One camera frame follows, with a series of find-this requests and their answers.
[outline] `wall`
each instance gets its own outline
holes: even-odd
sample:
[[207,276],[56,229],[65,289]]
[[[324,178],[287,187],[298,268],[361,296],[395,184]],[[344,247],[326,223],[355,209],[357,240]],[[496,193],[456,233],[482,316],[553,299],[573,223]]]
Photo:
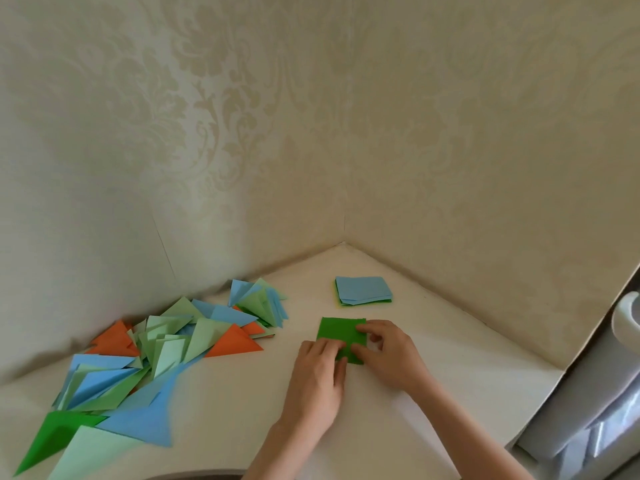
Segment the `wall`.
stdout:
[[347,241],[566,367],[640,260],[640,0],[355,0]]
[[343,0],[0,2],[0,380],[342,240]]

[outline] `person's right hand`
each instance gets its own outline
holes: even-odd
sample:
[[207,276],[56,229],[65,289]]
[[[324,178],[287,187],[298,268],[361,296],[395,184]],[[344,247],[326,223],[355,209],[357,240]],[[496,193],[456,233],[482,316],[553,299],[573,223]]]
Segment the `person's right hand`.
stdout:
[[411,394],[415,387],[433,379],[411,337],[389,320],[367,320],[356,330],[370,333],[380,352],[353,344],[351,350],[384,384]]

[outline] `person's left hand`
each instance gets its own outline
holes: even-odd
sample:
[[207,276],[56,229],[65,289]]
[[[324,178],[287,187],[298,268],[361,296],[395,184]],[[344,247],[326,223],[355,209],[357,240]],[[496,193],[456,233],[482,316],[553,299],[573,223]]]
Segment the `person's left hand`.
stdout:
[[347,371],[347,359],[335,361],[340,340],[304,341],[293,366],[279,423],[319,440],[335,420]]

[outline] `white table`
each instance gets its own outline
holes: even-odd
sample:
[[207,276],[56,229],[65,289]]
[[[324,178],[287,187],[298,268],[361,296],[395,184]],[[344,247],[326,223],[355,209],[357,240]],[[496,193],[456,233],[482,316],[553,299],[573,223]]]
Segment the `white table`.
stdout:
[[[393,303],[342,308],[333,279],[383,276]],[[278,418],[302,340],[322,316],[391,319],[414,339],[432,373],[501,444],[540,407],[562,371],[387,266],[347,245],[265,276],[289,296],[290,316],[264,352],[207,358],[178,379],[171,404],[174,446],[145,444],[90,479],[143,480],[180,472],[242,471]],[[228,292],[209,298],[226,303]],[[57,394],[68,360],[0,388],[0,478],[9,478]],[[61,453],[19,478],[45,479]],[[349,364],[340,414],[300,479],[458,479],[428,421],[404,394]]]

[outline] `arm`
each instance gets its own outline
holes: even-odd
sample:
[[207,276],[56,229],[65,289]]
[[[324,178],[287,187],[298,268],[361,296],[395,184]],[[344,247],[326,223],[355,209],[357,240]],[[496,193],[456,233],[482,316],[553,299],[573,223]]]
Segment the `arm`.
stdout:
[[388,320],[370,320],[380,352],[351,350],[388,386],[404,390],[420,406],[464,480],[533,480],[532,476],[460,407],[427,370],[411,338]]
[[332,425],[344,395],[344,342],[302,342],[280,419],[269,430],[243,480],[294,480]]

